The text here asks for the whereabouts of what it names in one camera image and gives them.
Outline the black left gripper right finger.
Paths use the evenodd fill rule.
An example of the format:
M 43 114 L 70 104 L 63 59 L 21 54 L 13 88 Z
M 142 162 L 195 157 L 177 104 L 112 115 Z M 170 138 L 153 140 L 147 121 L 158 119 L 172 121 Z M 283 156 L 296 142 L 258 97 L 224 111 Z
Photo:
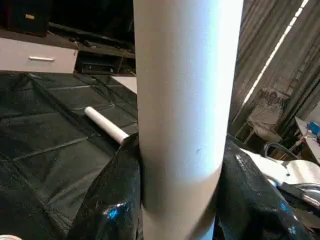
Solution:
M 313 239 L 286 199 L 230 136 L 224 145 L 216 205 L 226 240 Z

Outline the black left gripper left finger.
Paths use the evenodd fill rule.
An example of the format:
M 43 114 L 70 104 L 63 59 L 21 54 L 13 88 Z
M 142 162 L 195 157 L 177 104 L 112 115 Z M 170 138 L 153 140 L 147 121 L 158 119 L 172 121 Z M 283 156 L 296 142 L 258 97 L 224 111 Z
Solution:
M 139 136 L 125 138 L 89 187 L 69 240 L 135 240 L 141 216 Z

